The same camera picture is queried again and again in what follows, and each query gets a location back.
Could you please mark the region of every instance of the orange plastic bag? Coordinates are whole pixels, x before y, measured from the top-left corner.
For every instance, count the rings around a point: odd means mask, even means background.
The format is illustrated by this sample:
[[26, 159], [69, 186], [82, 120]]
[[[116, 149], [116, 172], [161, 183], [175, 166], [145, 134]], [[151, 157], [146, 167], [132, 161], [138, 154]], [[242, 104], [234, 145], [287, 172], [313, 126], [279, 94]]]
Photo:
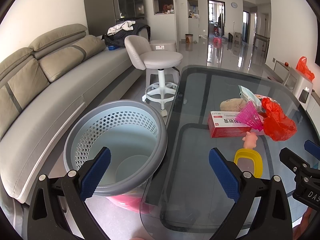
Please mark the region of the orange plastic bag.
[[315, 75], [308, 69], [306, 57], [301, 57], [299, 59], [296, 70], [304, 74], [310, 81], [315, 78]]
[[279, 104], [272, 102], [269, 98], [263, 98], [261, 103], [267, 115], [263, 123], [263, 131], [266, 135], [277, 142], [286, 141], [297, 132], [295, 122], [284, 114]]

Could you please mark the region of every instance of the white stool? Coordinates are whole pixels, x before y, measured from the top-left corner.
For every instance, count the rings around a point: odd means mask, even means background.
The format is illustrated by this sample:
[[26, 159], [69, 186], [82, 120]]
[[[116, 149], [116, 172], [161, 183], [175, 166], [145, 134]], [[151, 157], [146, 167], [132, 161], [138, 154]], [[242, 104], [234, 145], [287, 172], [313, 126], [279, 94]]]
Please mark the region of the white stool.
[[[124, 39], [124, 44], [135, 68], [141, 70], [157, 70], [158, 73], [159, 82], [147, 86], [145, 95], [142, 97], [142, 101], [145, 102], [148, 98], [150, 101], [160, 103], [161, 116], [168, 115], [164, 108], [164, 104], [172, 101], [174, 96], [164, 98], [164, 95], [174, 95], [176, 93], [177, 84], [165, 81], [165, 69], [170, 69], [180, 65], [183, 58], [182, 54], [166, 50], [152, 51], [147, 39], [135, 35], [127, 36]], [[160, 95], [160, 99], [152, 97], [156, 94]]]
[[[153, 51], [159, 51], [159, 50], [166, 50], [166, 51], [173, 51], [177, 52], [177, 44], [175, 40], [155, 40], [150, 41], [150, 46]], [[151, 75], [157, 75], [158, 72], [156, 69], [148, 69], [146, 70], [146, 87], [150, 85], [150, 78]], [[176, 68], [165, 68], [164, 69], [165, 75], [172, 75], [173, 76], [173, 82], [178, 84], [179, 82], [179, 70]]]

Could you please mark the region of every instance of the red medicine box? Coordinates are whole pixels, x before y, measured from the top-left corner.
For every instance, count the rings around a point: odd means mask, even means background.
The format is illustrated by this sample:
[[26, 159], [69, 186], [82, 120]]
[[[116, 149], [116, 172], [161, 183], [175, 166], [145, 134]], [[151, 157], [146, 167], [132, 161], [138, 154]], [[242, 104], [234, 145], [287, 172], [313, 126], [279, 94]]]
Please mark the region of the red medicine box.
[[239, 112], [211, 111], [208, 118], [211, 138], [243, 137], [246, 132], [250, 132], [251, 127], [236, 121], [238, 114]]

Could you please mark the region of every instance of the glass tabletop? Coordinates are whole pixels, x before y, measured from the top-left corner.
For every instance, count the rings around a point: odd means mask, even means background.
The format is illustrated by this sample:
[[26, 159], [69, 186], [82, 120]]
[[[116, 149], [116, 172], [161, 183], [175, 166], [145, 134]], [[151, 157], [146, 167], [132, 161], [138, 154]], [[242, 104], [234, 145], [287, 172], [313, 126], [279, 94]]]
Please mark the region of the glass tabletop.
[[[275, 142], [261, 135], [255, 150], [262, 157], [262, 178], [275, 174], [282, 178], [292, 221], [305, 212], [307, 207], [292, 198], [294, 173], [279, 160], [280, 150], [287, 147], [318, 168], [319, 161], [304, 150], [304, 142], [319, 145], [319, 137], [298, 100], [282, 84], [268, 79], [191, 65], [183, 69], [167, 121], [165, 157], [149, 179], [140, 206], [142, 223], [154, 239], [209, 239], [231, 210], [234, 201], [225, 194], [208, 155], [217, 147], [233, 161], [236, 151], [243, 148], [242, 137], [211, 138], [207, 119], [210, 111], [220, 110], [222, 101], [239, 98], [238, 85], [275, 99], [296, 123], [297, 133], [289, 140]], [[258, 204], [255, 198], [243, 229], [250, 227]]]

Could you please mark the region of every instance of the pink toy figure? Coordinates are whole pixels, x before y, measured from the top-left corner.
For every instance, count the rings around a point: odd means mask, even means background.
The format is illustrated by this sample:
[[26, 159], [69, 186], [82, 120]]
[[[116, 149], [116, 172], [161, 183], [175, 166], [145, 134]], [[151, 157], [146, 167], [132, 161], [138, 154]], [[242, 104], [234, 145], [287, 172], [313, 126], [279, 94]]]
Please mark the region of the pink toy figure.
[[243, 144], [244, 149], [253, 150], [253, 148], [257, 147], [256, 142], [258, 140], [258, 137], [254, 132], [247, 132], [247, 135], [243, 137], [242, 140], [244, 141], [244, 144]]

